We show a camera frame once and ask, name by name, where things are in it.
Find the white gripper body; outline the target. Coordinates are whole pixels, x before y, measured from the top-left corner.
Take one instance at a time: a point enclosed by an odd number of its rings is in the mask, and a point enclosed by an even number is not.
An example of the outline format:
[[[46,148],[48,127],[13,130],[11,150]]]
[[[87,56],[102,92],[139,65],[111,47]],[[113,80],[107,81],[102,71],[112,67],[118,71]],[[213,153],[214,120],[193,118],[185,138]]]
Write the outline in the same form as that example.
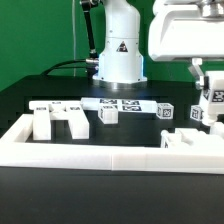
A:
[[[148,52],[154,61],[224,59],[224,0],[155,0]]]

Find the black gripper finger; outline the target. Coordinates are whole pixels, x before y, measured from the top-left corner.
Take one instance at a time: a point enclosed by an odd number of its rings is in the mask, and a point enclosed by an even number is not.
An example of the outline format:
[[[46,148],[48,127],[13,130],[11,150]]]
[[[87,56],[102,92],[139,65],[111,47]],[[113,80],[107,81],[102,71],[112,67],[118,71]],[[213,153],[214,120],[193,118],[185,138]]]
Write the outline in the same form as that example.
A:
[[[204,87],[204,73],[200,66],[202,65],[201,58],[192,58],[188,70],[195,78],[195,86],[198,90],[202,90]]]

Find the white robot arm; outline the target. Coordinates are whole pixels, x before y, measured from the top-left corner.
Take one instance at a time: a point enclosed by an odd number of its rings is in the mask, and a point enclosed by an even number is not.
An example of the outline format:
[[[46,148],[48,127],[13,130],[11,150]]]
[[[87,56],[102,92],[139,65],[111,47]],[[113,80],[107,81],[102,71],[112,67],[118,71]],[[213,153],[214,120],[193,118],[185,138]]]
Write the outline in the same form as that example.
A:
[[[112,89],[145,85],[139,52],[140,14],[126,0],[103,0],[105,48],[93,81]],[[224,60],[224,0],[155,0],[148,54],[154,61],[188,61],[199,87],[205,60]]]

